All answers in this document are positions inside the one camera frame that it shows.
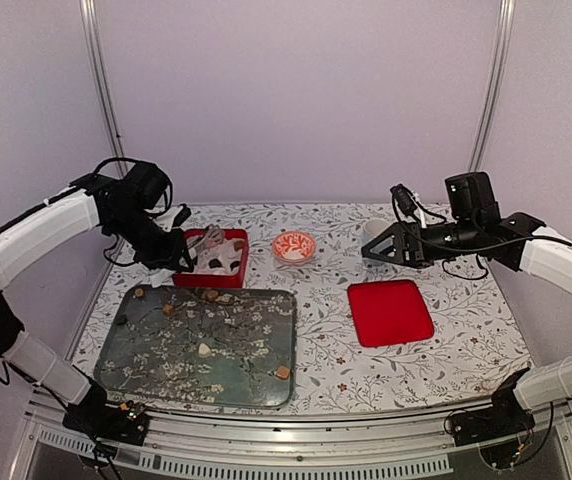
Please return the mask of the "red chocolate box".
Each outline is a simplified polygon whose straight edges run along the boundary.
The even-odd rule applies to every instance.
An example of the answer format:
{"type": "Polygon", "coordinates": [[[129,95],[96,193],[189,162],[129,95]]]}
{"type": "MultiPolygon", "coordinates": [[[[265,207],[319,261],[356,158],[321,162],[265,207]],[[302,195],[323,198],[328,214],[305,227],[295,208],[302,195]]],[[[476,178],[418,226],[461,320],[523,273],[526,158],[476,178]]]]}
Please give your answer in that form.
{"type": "Polygon", "coordinates": [[[192,272],[172,276],[175,286],[240,289],[249,256],[248,234],[243,229],[191,229],[185,232],[192,272]]]}

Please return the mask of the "red box lid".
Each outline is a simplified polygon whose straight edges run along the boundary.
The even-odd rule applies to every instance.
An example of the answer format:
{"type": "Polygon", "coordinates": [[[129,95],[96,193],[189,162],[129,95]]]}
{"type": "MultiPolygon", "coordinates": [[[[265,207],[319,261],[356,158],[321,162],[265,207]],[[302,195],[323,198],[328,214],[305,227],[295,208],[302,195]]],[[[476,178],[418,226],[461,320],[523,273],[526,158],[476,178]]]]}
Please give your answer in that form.
{"type": "Polygon", "coordinates": [[[423,296],[411,280],[352,284],[347,296],[363,347],[407,344],[434,335],[435,327],[423,296]]]}

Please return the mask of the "silver tongs white handle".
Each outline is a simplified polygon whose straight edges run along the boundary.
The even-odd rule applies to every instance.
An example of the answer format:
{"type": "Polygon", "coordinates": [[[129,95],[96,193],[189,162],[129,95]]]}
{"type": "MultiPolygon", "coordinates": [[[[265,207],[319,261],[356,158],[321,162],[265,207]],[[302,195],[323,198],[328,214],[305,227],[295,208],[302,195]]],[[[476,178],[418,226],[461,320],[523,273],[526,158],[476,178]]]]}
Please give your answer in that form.
{"type": "Polygon", "coordinates": [[[215,225],[209,225],[205,232],[200,235],[186,237],[186,247],[180,255],[178,268],[175,270],[169,268],[154,270],[149,275],[150,285],[152,287],[159,287],[176,273],[183,273],[185,270],[192,273],[195,269],[195,259],[206,250],[222,244],[224,238],[224,231],[215,225]]]}

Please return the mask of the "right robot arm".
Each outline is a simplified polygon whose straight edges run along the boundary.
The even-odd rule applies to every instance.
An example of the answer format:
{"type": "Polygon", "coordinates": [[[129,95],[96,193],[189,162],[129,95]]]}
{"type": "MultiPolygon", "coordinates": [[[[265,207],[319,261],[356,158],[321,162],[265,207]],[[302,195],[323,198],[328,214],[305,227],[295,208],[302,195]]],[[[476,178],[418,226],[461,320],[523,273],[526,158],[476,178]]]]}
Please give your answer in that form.
{"type": "Polygon", "coordinates": [[[393,222],[362,247],[364,258],[423,269],[475,256],[503,266],[500,286],[526,327],[539,365],[497,388],[483,427],[503,436],[522,413],[572,399],[572,240],[524,212],[505,216],[490,177],[482,171],[451,176],[445,187],[449,214],[433,213],[403,184],[391,187],[393,222]],[[528,321],[535,324],[527,327],[528,321]]]}

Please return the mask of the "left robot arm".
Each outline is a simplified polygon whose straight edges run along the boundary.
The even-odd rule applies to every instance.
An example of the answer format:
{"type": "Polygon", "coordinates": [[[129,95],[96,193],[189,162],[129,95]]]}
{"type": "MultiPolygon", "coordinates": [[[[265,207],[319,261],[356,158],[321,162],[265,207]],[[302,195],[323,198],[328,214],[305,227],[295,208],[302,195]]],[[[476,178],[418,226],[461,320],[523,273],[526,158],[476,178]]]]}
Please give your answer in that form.
{"type": "Polygon", "coordinates": [[[101,268],[91,263],[102,258],[96,239],[82,252],[85,234],[128,243],[133,263],[157,283],[193,268],[182,229],[191,210],[173,206],[169,176],[132,159],[128,172],[113,178],[103,171],[111,163],[102,161],[0,227],[0,360],[50,391],[94,434],[115,423],[105,390],[64,360],[60,347],[30,332],[28,314],[70,308],[76,294],[89,293],[83,274],[97,275],[101,268]]]}

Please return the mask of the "white teardrop chocolate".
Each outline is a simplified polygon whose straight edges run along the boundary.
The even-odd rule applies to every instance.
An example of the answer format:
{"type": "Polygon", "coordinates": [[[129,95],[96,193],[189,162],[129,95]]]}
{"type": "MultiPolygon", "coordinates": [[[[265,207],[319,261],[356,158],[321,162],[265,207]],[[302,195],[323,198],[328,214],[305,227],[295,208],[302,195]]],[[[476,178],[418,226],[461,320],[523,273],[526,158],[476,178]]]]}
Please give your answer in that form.
{"type": "Polygon", "coordinates": [[[212,350],[208,345],[202,343],[198,347],[198,355],[200,358],[208,358],[212,355],[212,350]]]}

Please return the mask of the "caramel square chocolate right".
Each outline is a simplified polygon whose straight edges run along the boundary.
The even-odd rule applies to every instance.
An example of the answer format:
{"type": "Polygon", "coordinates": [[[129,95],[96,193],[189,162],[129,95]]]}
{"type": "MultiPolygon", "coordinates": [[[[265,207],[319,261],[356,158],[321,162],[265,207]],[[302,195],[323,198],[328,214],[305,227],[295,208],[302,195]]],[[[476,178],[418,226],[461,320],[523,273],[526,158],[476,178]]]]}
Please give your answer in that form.
{"type": "Polygon", "coordinates": [[[287,380],[291,376],[291,370],[285,366],[280,366],[276,371],[276,377],[280,380],[287,380]]]}

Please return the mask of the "light blue mug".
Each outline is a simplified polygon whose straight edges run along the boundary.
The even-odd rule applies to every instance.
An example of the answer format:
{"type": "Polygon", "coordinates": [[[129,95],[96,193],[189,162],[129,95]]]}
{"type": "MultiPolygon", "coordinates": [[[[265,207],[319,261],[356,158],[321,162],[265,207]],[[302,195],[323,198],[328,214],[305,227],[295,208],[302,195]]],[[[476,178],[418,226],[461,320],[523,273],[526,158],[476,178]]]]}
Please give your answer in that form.
{"type": "MultiPolygon", "coordinates": [[[[369,242],[377,238],[380,234],[382,234],[388,227],[390,223],[383,219],[374,218],[371,220],[366,221],[362,225],[362,242],[363,246],[366,246],[369,242]]],[[[381,253],[384,249],[390,247],[392,245],[391,238],[386,237],[380,243],[375,245],[372,250],[377,253],[381,253]]]]}

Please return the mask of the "white paper cups liner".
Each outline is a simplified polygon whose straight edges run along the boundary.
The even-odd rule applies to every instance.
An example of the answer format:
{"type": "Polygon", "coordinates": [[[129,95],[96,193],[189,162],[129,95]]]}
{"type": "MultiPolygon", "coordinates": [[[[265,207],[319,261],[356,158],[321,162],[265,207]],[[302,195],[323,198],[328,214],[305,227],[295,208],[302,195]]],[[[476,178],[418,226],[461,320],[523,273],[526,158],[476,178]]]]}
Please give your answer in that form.
{"type": "Polygon", "coordinates": [[[200,254],[198,258],[195,259],[195,269],[193,274],[199,275],[219,275],[219,276],[232,276],[236,274],[241,267],[243,249],[235,251],[233,243],[236,240],[242,239],[226,239],[222,244],[217,245],[214,248],[206,250],[204,253],[200,254]],[[216,269],[211,269],[208,265],[211,259],[217,258],[221,262],[221,267],[216,269]],[[240,261],[240,266],[231,269],[230,264],[235,261],[240,261]]]}

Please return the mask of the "blue floral glass tray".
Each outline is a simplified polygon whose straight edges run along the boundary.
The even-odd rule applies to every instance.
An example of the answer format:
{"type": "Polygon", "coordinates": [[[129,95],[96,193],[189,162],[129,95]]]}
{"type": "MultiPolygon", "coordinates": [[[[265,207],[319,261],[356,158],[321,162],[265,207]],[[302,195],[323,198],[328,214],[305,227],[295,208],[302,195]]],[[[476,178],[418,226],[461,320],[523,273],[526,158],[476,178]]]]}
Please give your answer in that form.
{"type": "Polygon", "coordinates": [[[278,409],[294,389],[296,319],[296,298],[284,290],[136,285],[113,317],[93,377],[119,397],[278,409]],[[218,298],[208,301],[207,290],[218,298]],[[127,323],[117,325],[122,314],[127,323]],[[202,343],[208,358],[198,355],[202,343]],[[289,379],[276,377],[280,366],[289,379]]]}

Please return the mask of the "red patterned small bowl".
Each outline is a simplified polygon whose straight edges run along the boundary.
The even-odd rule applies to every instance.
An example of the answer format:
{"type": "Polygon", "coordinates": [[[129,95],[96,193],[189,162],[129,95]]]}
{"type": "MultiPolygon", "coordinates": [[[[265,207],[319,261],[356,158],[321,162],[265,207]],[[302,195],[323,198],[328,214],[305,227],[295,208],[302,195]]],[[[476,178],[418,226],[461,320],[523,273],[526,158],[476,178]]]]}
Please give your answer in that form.
{"type": "Polygon", "coordinates": [[[316,242],[305,232],[287,231],[274,239],[272,252],[283,264],[300,265],[312,259],[316,252],[316,242]]]}

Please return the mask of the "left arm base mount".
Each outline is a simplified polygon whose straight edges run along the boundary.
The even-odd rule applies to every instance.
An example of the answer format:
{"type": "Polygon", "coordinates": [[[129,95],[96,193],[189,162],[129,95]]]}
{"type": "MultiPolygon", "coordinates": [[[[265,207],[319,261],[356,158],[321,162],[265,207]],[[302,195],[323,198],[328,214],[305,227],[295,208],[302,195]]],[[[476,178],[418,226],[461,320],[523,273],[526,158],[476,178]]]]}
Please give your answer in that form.
{"type": "Polygon", "coordinates": [[[111,406],[102,397],[85,398],[80,404],[69,404],[63,426],[87,435],[93,440],[105,439],[142,446],[148,433],[150,417],[139,403],[127,401],[111,406]]]}

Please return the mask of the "aluminium front rail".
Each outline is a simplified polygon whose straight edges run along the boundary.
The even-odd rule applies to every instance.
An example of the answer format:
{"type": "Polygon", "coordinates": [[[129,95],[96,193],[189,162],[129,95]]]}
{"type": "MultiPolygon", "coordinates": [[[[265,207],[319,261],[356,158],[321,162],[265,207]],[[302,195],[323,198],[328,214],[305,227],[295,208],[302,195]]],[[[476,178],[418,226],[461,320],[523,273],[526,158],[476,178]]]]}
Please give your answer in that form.
{"type": "Polygon", "coordinates": [[[62,426],[62,408],[32,396],[12,479],[572,479],[572,413],[535,415],[531,432],[457,445],[450,407],[310,417],[150,412],[140,446],[111,460],[62,426]]]}

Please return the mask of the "left aluminium post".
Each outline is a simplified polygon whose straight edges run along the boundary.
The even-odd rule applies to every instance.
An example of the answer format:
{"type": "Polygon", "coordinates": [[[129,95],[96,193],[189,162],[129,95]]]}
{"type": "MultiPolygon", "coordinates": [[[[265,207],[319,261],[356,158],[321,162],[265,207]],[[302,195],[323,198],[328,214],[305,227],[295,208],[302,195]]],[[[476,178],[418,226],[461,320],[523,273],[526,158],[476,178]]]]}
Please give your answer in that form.
{"type": "Polygon", "coordinates": [[[110,150],[114,157],[124,157],[122,136],[118,126],[102,51],[96,2],[93,0],[80,0],[79,4],[91,73],[110,150]]]}

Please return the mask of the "aluminium post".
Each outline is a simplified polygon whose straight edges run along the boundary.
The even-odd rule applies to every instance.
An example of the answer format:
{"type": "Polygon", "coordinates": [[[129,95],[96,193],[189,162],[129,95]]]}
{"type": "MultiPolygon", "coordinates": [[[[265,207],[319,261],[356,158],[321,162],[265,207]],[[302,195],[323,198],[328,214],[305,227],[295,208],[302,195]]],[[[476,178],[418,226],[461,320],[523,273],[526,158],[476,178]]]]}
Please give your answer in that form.
{"type": "Polygon", "coordinates": [[[80,0],[79,4],[91,73],[110,150],[114,157],[124,157],[122,136],[118,126],[102,51],[96,2],[93,0],[80,0]]]}
{"type": "Polygon", "coordinates": [[[515,7],[515,0],[501,0],[499,2],[498,21],[491,55],[488,82],[468,163],[469,172],[479,171],[483,164],[509,55],[515,7]]]}

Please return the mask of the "right aluminium post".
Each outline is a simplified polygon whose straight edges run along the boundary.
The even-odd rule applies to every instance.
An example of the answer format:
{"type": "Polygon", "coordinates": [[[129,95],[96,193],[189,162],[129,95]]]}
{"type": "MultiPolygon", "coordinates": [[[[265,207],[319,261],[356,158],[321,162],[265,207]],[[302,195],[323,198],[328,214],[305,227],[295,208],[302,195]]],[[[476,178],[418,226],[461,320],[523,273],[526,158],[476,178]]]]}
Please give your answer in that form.
{"type": "Polygon", "coordinates": [[[488,82],[468,163],[469,172],[479,171],[483,164],[509,55],[515,7],[515,0],[501,0],[499,2],[498,21],[491,55],[488,82]]]}

